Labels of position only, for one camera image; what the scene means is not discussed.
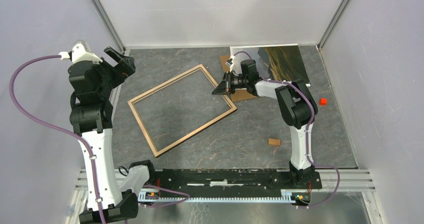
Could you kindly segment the landscape photo print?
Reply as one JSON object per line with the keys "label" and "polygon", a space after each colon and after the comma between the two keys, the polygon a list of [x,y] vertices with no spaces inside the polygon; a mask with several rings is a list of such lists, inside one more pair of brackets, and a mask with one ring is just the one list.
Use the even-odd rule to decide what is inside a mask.
{"label": "landscape photo print", "polygon": [[277,81],[303,80],[309,87],[305,64],[297,44],[231,46],[230,55],[234,56],[233,70],[242,72],[240,62],[255,60],[259,76]]}

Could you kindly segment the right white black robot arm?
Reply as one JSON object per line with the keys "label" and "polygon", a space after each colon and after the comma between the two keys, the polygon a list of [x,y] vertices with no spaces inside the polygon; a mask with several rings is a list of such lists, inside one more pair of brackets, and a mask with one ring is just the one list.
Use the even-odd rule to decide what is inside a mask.
{"label": "right white black robot arm", "polygon": [[241,73],[227,71],[212,95],[232,95],[236,90],[245,89],[256,97],[277,100],[284,122],[290,128],[291,158],[289,162],[289,183],[302,188],[315,172],[311,156],[311,132],[318,111],[306,82],[278,81],[260,76],[256,62],[246,59],[240,63]]}

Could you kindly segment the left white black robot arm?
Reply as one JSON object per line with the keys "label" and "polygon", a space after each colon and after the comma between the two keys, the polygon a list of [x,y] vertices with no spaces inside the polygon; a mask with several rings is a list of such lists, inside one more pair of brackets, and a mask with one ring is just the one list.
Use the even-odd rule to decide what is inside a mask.
{"label": "left white black robot arm", "polygon": [[138,215],[138,192],[153,187],[157,174],[150,161],[133,164],[122,183],[116,179],[112,155],[112,91],[135,73],[134,59],[112,47],[104,52],[116,65],[92,53],[85,42],[78,41],[68,53],[71,66],[68,80],[69,121],[83,153],[87,176],[86,209],[79,215],[82,224],[108,224],[127,221]]}

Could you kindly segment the brown cardboard backing board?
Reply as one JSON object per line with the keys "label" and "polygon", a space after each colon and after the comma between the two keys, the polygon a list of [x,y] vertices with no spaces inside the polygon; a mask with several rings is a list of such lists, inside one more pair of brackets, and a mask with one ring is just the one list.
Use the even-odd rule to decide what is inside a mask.
{"label": "brown cardboard backing board", "polygon": [[[230,55],[221,55],[219,57],[220,63],[221,63],[221,66],[222,66],[222,69],[223,69],[224,72],[230,71],[230,67],[227,66],[227,64],[226,64],[226,62],[229,58],[230,58]],[[229,98],[233,102],[239,102],[239,101],[244,101],[244,100],[255,99],[255,98],[257,98],[257,96],[254,96],[254,95],[248,93],[246,89],[236,89],[235,93],[231,94],[229,96]]]}

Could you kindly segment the flat wooden block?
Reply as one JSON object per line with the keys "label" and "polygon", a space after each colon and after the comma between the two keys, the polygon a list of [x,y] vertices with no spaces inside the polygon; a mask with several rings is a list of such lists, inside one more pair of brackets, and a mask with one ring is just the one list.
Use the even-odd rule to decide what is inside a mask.
{"label": "flat wooden block", "polygon": [[281,145],[281,141],[279,139],[269,138],[268,145],[279,147]]}

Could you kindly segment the red cube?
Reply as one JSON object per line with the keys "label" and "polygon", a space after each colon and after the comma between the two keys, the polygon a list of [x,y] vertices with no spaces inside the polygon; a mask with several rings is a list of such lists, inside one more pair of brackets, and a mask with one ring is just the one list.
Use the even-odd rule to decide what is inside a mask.
{"label": "red cube", "polygon": [[321,106],[326,106],[326,105],[328,104],[328,100],[327,100],[326,98],[322,97],[322,98],[319,100],[319,104],[320,104]]}

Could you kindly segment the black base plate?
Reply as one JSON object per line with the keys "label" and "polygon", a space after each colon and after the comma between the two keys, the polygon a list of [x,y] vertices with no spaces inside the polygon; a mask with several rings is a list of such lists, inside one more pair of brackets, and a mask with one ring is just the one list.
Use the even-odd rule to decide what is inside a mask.
{"label": "black base plate", "polygon": [[151,178],[162,198],[276,198],[282,190],[320,190],[323,185],[317,171],[288,169],[162,169]]}

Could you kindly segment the aluminium rail frame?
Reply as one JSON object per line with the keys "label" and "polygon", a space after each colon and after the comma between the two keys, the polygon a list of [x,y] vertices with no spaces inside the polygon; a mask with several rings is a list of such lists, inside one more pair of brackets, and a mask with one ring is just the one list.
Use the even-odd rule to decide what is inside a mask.
{"label": "aluminium rail frame", "polygon": [[153,208],[182,202],[285,203],[309,209],[312,192],[363,192],[375,206],[375,185],[368,170],[340,170],[319,166],[312,159],[312,127],[318,107],[301,81],[273,81],[259,76],[256,63],[248,59],[241,73],[228,71],[220,83],[212,81],[213,94],[223,97],[229,112],[236,106],[228,95],[247,88],[257,97],[278,102],[283,120],[290,128],[292,154],[288,169],[155,169],[149,160],[132,163],[126,175],[114,168],[112,157],[112,91],[135,70],[134,59],[111,47],[104,58],[78,43],[62,52],[69,59],[71,95],[70,123],[83,152],[82,172],[87,189],[82,224],[112,223],[135,218],[139,207]]}

